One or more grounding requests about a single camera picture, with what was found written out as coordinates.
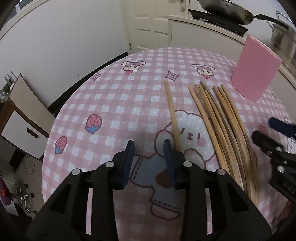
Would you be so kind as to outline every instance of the silver screw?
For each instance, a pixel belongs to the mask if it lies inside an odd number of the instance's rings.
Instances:
[[[80,173],[80,170],[79,169],[74,169],[73,171],[72,171],[72,174],[74,175],[74,176],[76,176],[76,175],[78,175]]]
[[[106,162],[105,166],[106,167],[113,167],[114,166],[114,162],[112,162],[112,161]]]
[[[279,172],[281,172],[281,173],[284,173],[284,172],[285,172],[285,168],[282,167],[282,166],[278,166],[278,167],[277,167],[277,170],[278,170]]]
[[[191,166],[192,166],[192,162],[191,162],[191,161],[185,161],[185,162],[183,163],[183,165],[184,165],[185,167],[191,167]]]
[[[226,171],[224,169],[218,169],[217,173],[219,175],[225,175],[226,174]]]
[[[276,147],[276,150],[277,151],[283,151],[283,149],[281,147],[279,147],[279,146]]]

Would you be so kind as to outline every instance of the gas stove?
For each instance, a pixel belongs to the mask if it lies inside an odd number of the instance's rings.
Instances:
[[[233,22],[227,18],[223,18],[212,13],[201,12],[192,9],[188,9],[188,11],[191,13],[193,19],[219,26],[242,37],[246,32],[249,31],[247,28],[241,26],[236,22]]]

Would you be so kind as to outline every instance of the gingham pattern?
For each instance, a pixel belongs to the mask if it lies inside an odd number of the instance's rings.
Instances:
[[[126,75],[121,63],[145,61],[145,65]],[[206,80],[192,64],[215,68]],[[270,88],[254,103],[241,96],[231,84],[236,63],[231,59],[200,49],[162,48],[132,54],[99,71],[87,80],[64,104],[52,127],[43,160],[42,192],[46,201],[74,168],[96,169],[124,150],[127,141],[135,142],[136,153],[151,155],[155,133],[170,122],[164,81],[168,71],[177,74],[169,80],[175,109],[199,114],[188,86],[205,81],[209,87],[222,83],[229,89],[244,126],[250,136],[259,125],[269,136],[287,146],[287,138],[268,127],[268,119],[289,119],[289,114]],[[85,130],[87,118],[98,114],[102,126],[93,135]],[[55,154],[54,145],[67,137],[62,154]],[[259,209],[269,223],[278,217],[287,200],[269,184],[269,158],[252,146],[257,156],[256,176],[259,187]],[[217,168],[216,159],[212,167]],[[114,206],[119,239],[179,240],[181,217],[165,221],[151,215],[149,198],[152,190],[129,182],[124,191],[114,191]],[[87,211],[87,232],[90,232],[90,208]]]

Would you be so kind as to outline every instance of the pink cheek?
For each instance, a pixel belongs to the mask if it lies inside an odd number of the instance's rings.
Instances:
[[[197,140],[197,144],[200,146],[200,147],[205,147],[207,145],[207,141],[206,139],[204,138],[200,138],[199,140]]]

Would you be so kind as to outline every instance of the round table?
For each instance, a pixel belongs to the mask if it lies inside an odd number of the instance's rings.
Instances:
[[[172,139],[164,81],[169,81],[181,145],[186,159],[201,168],[218,168],[214,149],[188,91],[204,81],[209,88],[224,84],[236,104],[246,131],[268,134],[295,152],[294,142],[272,130],[272,116],[290,121],[275,93],[268,88],[251,102],[232,86],[236,63],[201,49],[161,48],[132,54],[97,72],[64,104],[52,127],[43,160],[42,193],[46,201],[74,169],[96,169],[135,142],[130,180],[114,191],[119,240],[179,240],[184,199],[174,190],[163,158],[163,141]],[[269,185],[269,157],[252,144],[256,155],[259,210],[274,228],[287,200]],[[90,228],[90,205],[87,232]]]

